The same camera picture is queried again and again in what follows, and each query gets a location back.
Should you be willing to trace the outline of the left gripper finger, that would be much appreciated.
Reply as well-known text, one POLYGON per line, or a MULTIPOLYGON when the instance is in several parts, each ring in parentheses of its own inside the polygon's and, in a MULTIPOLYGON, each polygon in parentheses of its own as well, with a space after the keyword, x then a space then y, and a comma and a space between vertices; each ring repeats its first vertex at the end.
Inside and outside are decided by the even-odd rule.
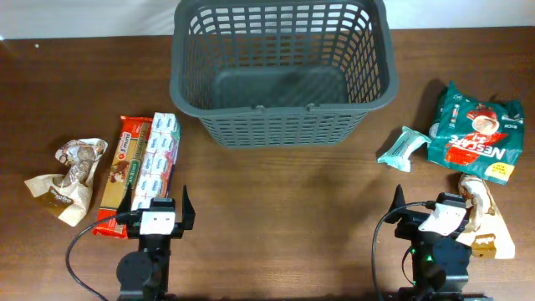
POLYGON ((196 212, 188 196, 187 186, 183 186, 182 192, 182 218, 181 227, 183 230, 192 230, 196 218, 196 212))
POLYGON ((125 188, 125 194, 116 210, 115 221, 117 224, 128 224, 131 216, 131 199, 132 188, 131 183, 127 184, 125 188))

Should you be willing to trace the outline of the Kleenex tissue multipack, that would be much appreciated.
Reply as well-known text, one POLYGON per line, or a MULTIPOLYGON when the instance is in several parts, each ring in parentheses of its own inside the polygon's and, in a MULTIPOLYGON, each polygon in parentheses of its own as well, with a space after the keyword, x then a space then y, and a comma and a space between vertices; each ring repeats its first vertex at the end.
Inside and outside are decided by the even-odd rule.
POLYGON ((131 210, 148 209, 152 198, 165 198, 178 155, 181 126, 173 113, 154 114, 134 189, 131 210))

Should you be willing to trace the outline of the small mint green packet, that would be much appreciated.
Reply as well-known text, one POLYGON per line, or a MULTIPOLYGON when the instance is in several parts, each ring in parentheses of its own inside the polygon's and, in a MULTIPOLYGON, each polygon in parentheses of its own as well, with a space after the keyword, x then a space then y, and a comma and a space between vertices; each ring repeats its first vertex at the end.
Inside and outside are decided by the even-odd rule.
POLYGON ((377 159, 377 162, 399 171, 410 172, 410 155, 422 145, 430 143, 431 138, 427 135, 403 126, 399 138, 377 159))

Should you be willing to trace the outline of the orange spaghetti pasta packet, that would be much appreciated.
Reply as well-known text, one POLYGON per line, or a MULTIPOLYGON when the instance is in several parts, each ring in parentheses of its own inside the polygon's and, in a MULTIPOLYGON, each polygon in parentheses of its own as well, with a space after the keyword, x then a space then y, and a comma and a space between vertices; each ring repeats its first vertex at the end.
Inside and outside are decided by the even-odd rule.
POLYGON ((121 116, 122 129, 110 165, 97 220, 116 214, 126 188, 133 189, 150 135, 151 117, 121 116))

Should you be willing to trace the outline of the beige snack bag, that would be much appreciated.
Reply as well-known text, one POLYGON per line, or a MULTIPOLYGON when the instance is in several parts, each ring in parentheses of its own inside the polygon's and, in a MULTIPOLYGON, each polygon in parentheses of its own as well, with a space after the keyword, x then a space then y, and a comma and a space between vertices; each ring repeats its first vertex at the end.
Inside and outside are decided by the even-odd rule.
POLYGON ((55 152, 65 175, 35 176, 24 182, 34 200, 51 215, 75 227, 89 210, 94 174, 108 143, 99 138, 71 140, 55 152))
POLYGON ((515 244, 485 181, 462 174, 458 189, 466 201, 469 222, 456 240, 470 247, 475 258, 514 259, 515 244))

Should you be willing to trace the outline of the green Nescafe coffee bag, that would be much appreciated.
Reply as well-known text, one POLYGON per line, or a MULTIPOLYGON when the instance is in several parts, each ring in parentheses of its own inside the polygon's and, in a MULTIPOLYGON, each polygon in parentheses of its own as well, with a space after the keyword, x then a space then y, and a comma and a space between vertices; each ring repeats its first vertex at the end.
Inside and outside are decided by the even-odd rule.
POLYGON ((524 117, 518 99, 478 100, 449 84, 429 129, 427 159, 505 185, 523 151, 524 117))

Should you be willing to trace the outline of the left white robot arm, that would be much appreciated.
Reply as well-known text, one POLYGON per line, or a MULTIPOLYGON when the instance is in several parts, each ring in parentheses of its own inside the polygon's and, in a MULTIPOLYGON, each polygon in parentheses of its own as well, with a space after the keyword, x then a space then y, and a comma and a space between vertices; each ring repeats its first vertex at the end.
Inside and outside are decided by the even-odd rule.
POLYGON ((115 220, 127 226, 127 237, 138 242, 138 249, 124 255, 116 268, 120 300, 176 300, 168 292, 171 241, 181 239, 193 229, 196 212, 182 191, 181 220, 176 220, 176 200, 154 197, 147 208, 131 208, 133 190, 129 187, 117 208, 115 220))

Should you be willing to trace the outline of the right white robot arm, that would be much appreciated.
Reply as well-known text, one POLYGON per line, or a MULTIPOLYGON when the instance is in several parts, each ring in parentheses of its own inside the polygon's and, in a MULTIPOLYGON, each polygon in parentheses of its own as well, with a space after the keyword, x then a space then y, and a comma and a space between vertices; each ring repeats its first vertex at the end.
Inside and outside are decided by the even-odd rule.
POLYGON ((456 239, 468 223, 466 204, 456 194, 442 192, 434 201, 419 202, 430 213, 414 211, 418 203, 407 203, 401 186, 385 221, 395 224, 395 236, 410 241, 406 252, 412 258, 412 285, 400 288, 398 300, 477 301, 484 294, 464 294, 469 280, 467 271, 472 250, 456 239))

